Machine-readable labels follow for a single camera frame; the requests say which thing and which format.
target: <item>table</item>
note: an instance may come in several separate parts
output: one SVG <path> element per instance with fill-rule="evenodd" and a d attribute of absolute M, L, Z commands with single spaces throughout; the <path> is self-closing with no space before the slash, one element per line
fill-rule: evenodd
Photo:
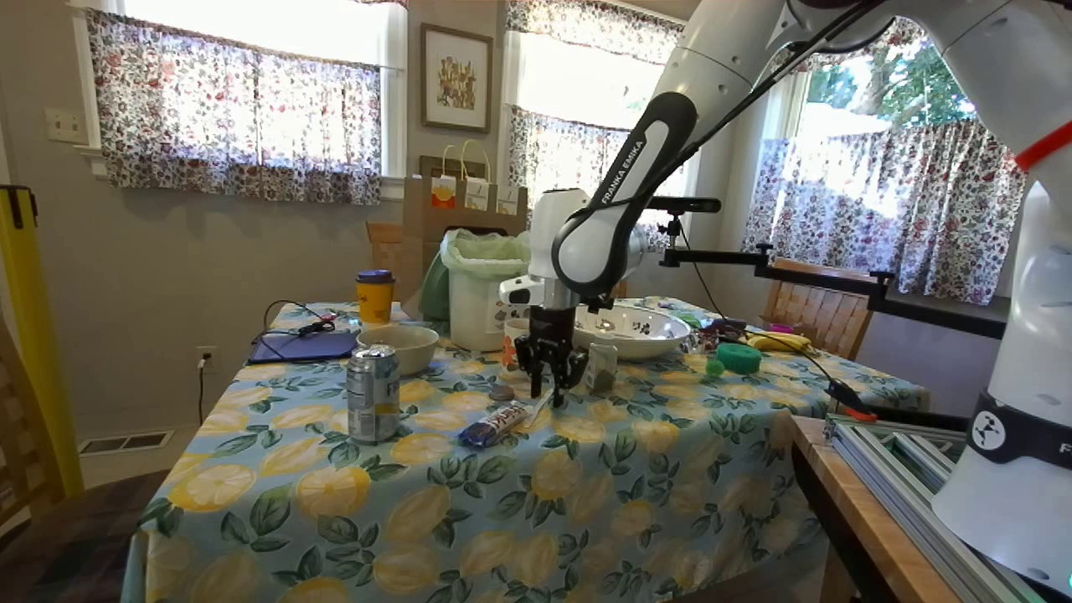
<path fill-rule="evenodd" d="M 903 378 L 821 360 L 864 401 L 923 404 Z M 126 599 L 673 599 L 747 574 L 819 535 L 791 411 L 832 401 L 796 354 L 704 367 L 696 348 L 624 360 L 609 395 L 570 392 L 468 452 L 454 432 L 527 392 L 496 354 L 447 343 L 382 445 L 344 436 L 344 360 L 243 366 L 149 504 Z"/>
<path fill-rule="evenodd" d="M 843 580 L 848 568 L 864 589 L 864 599 L 959 599 L 898 520 L 892 520 L 856 471 L 829 445 L 821 418 L 795 418 L 795 468 L 839 550 L 832 550 L 839 558 L 829 558 L 829 593 L 852 587 Z"/>

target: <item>wooden chair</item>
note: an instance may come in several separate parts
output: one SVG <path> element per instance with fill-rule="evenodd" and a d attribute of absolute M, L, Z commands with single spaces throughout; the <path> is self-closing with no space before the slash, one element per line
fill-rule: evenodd
<path fill-rule="evenodd" d="M 26 367 L 0 317 L 0 599 L 119 599 L 126 542 L 161 478 L 64 500 Z"/>
<path fill-rule="evenodd" d="M 819 268 L 804 260 L 771 260 L 771 268 L 873 284 L 873 279 L 856 268 Z M 856 357 L 864 332 L 870 326 L 870 308 L 868 296 L 856 292 L 774 282 L 765 321 L 768 327 L 800 332 L 810 337 L 810 346 L 834 354 Z"/>

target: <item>wall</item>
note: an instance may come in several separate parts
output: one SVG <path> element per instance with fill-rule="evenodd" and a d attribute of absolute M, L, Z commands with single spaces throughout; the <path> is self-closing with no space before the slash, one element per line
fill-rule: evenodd
<path fill-rule="evenodd" d="M 496 0 L 412 0 L 417 25 L 496 34 Z M 64 385 L 79 436 L 193 424 L 193 346 L 219 346 L 209 401 L 230 382 L 274 299 L 353 299 L 366 264 L 357 207 L 264 207 L 235 197 L 117 190 L 78 146 L 49 144 L 42 110 L 79 110 L 64 0 L 0 2 L 0 129 L 9 175 L 41 197 L 41 255 Z M 409 114 L 409 165 L 454 133 Z"/>

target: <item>picture frame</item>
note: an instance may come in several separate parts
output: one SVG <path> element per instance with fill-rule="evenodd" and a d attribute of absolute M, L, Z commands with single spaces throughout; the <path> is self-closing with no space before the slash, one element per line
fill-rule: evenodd
<path fill-rule="evenodd" d="M 423 25 L 423 114 L 433 128 L 490 129 L 492 37 Z"/>

